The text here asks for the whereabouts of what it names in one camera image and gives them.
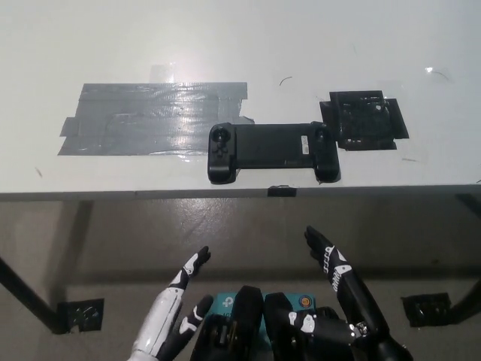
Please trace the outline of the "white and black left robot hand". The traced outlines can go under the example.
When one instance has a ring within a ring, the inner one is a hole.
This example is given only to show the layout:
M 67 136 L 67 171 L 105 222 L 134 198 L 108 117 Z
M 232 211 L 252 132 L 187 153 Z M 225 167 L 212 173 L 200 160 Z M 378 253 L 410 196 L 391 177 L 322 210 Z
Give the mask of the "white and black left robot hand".
M 204 296 L 179 324 L 176 321 L 189 281 L 209 258 L 207 246 L 194 253 L 158 294 L 132 346 L 130 360 L 173 360 L 190 342 L 208 314 L 213 297 Z

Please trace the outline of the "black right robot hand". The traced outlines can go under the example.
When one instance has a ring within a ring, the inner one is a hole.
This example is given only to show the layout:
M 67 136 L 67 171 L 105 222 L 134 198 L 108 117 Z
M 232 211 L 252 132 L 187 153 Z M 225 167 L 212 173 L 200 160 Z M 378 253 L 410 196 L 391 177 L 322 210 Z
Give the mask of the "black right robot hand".
M 339 248 L 308 226 L 304 236 L 334 290 L 346 320 L 290 311 L 287 324 L 314 339 L 340 344 L 379 344 L 390 338 L 389 326 L 374 297 Z

